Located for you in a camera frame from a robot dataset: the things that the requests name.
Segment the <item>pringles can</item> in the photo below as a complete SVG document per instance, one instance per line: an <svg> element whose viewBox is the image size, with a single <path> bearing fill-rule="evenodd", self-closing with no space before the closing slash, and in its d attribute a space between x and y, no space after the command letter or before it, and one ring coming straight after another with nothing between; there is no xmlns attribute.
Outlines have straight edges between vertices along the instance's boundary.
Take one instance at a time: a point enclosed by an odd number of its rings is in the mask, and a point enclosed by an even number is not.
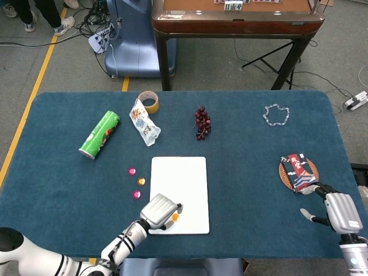
<svg viewBox="0 0 368 276"><path fill-rule="evenodd" d="M105 145L119 122L120 117L118 114L107 111L78 151L91 159L95 159L97 153Z"/></svg>

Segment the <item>blue tablecloth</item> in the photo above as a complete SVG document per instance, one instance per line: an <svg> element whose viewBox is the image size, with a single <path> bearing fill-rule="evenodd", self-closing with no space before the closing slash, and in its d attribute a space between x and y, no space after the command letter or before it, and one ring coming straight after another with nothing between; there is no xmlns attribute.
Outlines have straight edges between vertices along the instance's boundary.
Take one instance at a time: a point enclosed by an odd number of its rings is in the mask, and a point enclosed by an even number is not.
<svg viewBox="0 0 368 276"><path fill-rule="evenodd" d="M138 93L44 93L33 102L0 197L0 226L49 250L99 256L149 201L154 156L205 156L210 233L150 236L134 257L341 257L339 236L300 213L325 215L316 194L295 195L278 176L279 159L304 154L322 183L353 197L367 217L328 98L317 91L161 92L151 116L162 132L146 147L129 118ZM264 107L290 108L269 126ZM212 132L196 140L194 112L204 105ZM122 120L96 160L78 152L107 110ZM283 112L270 114L271 120ZM128 175L135 167L137 174ZM134 200L138 177L141 199Z"/></svg>

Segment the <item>grapes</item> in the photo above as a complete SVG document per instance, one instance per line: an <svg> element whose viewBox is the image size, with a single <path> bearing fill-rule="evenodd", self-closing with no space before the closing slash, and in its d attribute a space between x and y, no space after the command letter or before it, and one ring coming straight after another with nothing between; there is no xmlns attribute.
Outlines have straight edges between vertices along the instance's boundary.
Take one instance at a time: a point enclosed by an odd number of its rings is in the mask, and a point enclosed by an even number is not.
<svg viewBox="0 0 368 276"><path fill-rule="evenodd" d="M195 123L198 126L198 132L195 134L198 141L205 140L206 136L211 132L211 118L205 110L206 108L201 106L194 114Z"/></svg>

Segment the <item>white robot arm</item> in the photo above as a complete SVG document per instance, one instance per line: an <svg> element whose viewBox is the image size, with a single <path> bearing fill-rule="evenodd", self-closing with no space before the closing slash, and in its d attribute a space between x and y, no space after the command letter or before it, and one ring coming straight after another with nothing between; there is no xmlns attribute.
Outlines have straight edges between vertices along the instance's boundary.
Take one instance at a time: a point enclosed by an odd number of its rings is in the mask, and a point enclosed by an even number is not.
<svg viewBox="0 0 368 276"><path fill-rule="evenodd" d="M340 235L339 246L351 276L368 276L367 239L358 236L363 225L352 198L320 182L302 190L303 194L313 192L323 199L327 217L312 215L306 209L300 209L300 212L308 220L330 226Z"/></svg>
<svg viewBox="0 0 368 276"><path fill-rule="evenodd" d="M149 229L167 229L173 224L166 223L168 218L182 208L158 194L142 209L140 219L102 250L96 266L40 248L14 229L0 228L0 276L12 260L19 262L21 276L108 276L147 237Z"/></svg>

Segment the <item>gray carpet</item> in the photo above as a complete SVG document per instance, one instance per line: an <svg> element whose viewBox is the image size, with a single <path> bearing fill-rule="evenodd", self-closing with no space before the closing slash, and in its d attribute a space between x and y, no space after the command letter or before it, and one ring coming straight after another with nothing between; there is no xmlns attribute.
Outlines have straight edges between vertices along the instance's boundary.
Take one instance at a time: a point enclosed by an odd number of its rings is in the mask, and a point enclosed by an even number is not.
<svg viewBox="0 0 368 276"><path fill-rule="evenodd" d="M56 0L61 10L62 1ZM368 5L349 0L335 0L327 7L326 20L314 38L318 46L309 46L296 71L310 71L328 78L335 85L354 95L367 88L357 78L359 69L368 64ZM80 22L83 13L76 16ZM48 43L52 29L40 17L34 33L25 33L18 18L7 18L0 11L0 41L16 41L30 45ZM236 40L237 51L243 59L253 59L282 45L280 40ZM242 61L236 58L233 40L182 39L179 41L178 70L172 78L174 90L255 90L271 87L275 75L262 73L254 66L240 71ZM40 71L47 48L0 48L0 164L3 163L16 127ZM286 51L266 60L277 66ZM368 70L362 73L368 83ZM313 86L321 91L333 87L325 80L310 74L296 74L295 84ZM122 78L112 80L95 61L86 39L78 37L55 47L39 93L44 91L113 91L121 89ZM160 90L158 79L131 79L129 90ZM346 97L337 91L328 93L333 104L341 106ZM343 110L336 114L344 145L351 162L368 164L368 105L356 111ZM250 260L247 271L251 276L348 276L343 260L331 259L257 259ZM18 275L16 263L7 273Z"/></svg>

